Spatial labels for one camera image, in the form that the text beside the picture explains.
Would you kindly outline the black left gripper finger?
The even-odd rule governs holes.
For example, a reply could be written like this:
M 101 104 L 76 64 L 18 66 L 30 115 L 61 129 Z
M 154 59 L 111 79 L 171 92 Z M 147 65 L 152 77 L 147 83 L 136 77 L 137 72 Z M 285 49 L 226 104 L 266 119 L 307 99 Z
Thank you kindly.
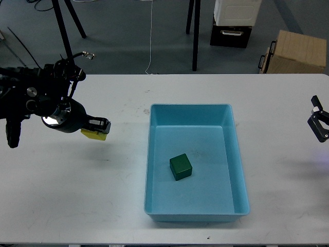
M 107 118 L 87 115 L 86 129 L 103 134 L 109 134 L 111 122 Z

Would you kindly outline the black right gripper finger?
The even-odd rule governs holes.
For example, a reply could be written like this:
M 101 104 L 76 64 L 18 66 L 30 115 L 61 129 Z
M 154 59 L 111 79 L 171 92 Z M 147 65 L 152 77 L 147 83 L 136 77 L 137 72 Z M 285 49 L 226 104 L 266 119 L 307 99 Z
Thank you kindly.
M 328 112 L 326 112 L 317 95 L 311 98 L 313 104 L 312 114 L 307 123 L 315 134 L 319 142 L 323 143 L 328 140 L 328 129 L 324 128 L 322 123 L 328 126 Z

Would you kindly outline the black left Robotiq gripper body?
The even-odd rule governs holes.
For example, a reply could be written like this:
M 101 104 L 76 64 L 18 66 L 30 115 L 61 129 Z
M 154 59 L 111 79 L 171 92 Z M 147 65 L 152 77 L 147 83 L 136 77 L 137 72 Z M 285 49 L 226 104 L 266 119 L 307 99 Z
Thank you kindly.
M 50 116 L 43 116 L 42 122 L 48 128 L 64 133 L 73 133 L 87 122 L 84 106 L 74 99 L 61 102 Z

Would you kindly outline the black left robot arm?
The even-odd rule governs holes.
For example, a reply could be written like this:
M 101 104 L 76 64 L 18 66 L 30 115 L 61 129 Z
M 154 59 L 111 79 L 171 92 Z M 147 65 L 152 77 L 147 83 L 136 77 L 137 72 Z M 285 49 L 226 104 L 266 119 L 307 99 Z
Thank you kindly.
M 87 115 L 84 106 L 72 98 L 78 82 L 86 78 L 74 63 L 78 56 L 95 57 L 83 51 L 44 68 L 1 68 L 1 118 L 6 120 L 10 148 L 18 147 L 21 123 L 33 114 L 48 128 L 64 133 L 80 130 L 90 139 L 106 139 L 110 121 Z

